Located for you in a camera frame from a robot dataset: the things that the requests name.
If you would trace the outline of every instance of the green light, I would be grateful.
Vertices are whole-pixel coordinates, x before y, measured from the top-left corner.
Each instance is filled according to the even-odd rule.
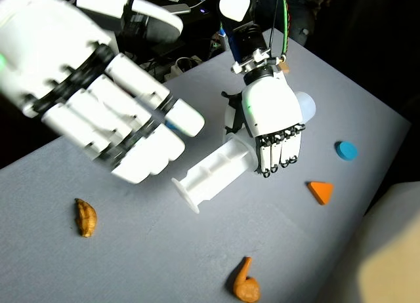
[[[6,67],[6,63],[6,57],[0,54],[0,71],[3,70],[4,67]]]

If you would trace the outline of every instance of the gray table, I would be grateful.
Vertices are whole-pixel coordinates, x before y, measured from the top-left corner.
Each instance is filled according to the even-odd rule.
[[[282,36],[275,34],[274,48]],[[316,101],[299,162],[269,179],[240,176],[194,214],[170,179],[221,144],[226,100],[242,77],[224,53],[166,85],[206,124],[160,175],[130,185],[59,138],[0,171],[0,301],[237,302],[226,290],[243,256],[261,302],[310,302],[358,225],[409,123],[356,83],[291,41],[287,76]],[[338,158],[337,140],[360,155]],[[332,182],[320,206],[305,182]],[[94,237],[78,235],[74,198],[95,207]]]

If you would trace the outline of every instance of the blue disc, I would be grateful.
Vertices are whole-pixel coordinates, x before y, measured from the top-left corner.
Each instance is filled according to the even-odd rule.
[[[341,159],[346,161],[352,161],[358,155],[356,147],[348,141],[339,142],[335,147],[335,151],[337,151]]]

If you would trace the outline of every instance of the wooden pipe-shaped object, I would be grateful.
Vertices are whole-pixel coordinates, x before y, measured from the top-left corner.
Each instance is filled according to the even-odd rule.
[[[251,257],[245,258],[245,264],[235,279],[234,294],[243,302],[254,303],[260,299],[260,286],[254,278],[247,278]]]

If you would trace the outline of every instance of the orange triangular block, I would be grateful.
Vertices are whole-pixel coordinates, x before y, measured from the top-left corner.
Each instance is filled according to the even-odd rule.
[[[310,182],[308,188],[320,205],[326,205],[333,194],[334,185],[331,183]]]

